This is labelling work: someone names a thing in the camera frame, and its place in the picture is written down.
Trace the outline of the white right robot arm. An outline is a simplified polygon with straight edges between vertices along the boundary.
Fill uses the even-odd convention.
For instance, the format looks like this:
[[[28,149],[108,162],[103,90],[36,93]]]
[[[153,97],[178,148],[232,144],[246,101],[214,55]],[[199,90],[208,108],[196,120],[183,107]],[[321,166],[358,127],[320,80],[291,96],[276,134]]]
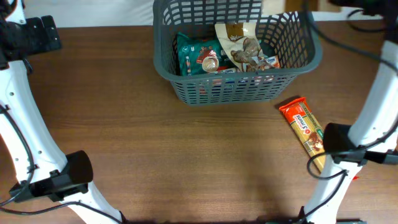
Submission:
[[[350,183],[367,162],[397,164],[397,1],[332,3],[352,7],[365,15],[382,16],[384,43],[381,55],[374,55],[330,39],[309,18],[305,20],[307,26],[327,42],[376,60],[379,68],[354,125],[327,124],[323,138],[325,166],[320,175],[312,175],[318,184],[311,199],[302,207],[298,223],[336,223]]]

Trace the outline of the beige brown nut pouch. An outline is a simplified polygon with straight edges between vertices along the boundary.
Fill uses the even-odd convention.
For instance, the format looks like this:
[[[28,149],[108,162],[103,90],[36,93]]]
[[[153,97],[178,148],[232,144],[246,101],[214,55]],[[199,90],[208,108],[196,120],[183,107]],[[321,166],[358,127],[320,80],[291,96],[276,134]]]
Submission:
[[[262,51],[256,37],[256,23],[217,23],[215,24],[216,36],[229,59],[237,67],[243,63],[256,66],[253,57],[266,56]]]

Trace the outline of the orange San Remo spaghetti pack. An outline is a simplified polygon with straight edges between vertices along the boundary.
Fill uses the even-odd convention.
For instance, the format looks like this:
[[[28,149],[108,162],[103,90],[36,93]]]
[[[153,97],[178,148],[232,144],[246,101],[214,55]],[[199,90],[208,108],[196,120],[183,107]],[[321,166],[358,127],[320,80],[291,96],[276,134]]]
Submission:
[[[280,106],[279,111],[284,115],[310,157],[325,152],[323,128],[313,115],[306,97],[294,99]]]

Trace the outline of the white rice pouch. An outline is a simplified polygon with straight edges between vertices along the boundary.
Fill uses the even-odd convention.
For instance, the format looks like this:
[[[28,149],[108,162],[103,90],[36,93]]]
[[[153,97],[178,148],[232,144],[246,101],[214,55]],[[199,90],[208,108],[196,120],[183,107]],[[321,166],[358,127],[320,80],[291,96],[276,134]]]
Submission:
[[[261,12],[269,16],[301,11],[304,2],[305,0],[262,0]],[[315,12],[341,12],[341,7],[333,5],[329,0],[308,0],[308,8]]]

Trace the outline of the multicolour tissue multipack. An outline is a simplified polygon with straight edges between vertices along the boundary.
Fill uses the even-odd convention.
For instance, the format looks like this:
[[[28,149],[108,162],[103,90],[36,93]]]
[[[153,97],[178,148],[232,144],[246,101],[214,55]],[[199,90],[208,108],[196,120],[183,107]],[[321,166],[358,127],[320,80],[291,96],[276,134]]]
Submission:
[[[215,73],[240,73],[240,72],[256,72],[268,69],[281,68],[278,56],[273,57],[253,57],[256,66],[253,67],[249,63],[243,63],[240,67],[226,68],[215,71]]]

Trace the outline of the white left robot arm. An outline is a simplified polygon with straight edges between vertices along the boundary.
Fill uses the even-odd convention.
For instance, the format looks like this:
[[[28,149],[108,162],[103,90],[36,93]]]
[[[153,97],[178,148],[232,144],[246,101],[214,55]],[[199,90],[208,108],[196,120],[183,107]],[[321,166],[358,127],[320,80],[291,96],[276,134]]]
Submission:
[[[17,184],[5,206],[47,197],[54,210],[69,207],[85,223],[127,223],[93,182],[85,151],[64,154],[35,103],[28,76],[31,55],[61,49],[52,16],[26,18],[23,0],[1,1],[1,137],[12,157]]]

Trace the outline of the green Nescafe coffee bag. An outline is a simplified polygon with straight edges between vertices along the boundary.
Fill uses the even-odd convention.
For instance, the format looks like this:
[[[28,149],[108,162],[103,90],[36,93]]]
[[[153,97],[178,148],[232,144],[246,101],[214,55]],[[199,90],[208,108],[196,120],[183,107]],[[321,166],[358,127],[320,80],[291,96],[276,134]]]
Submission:
[[[183,77],[235,68],[218,39],[197,40],[179,32],[177,55]]]

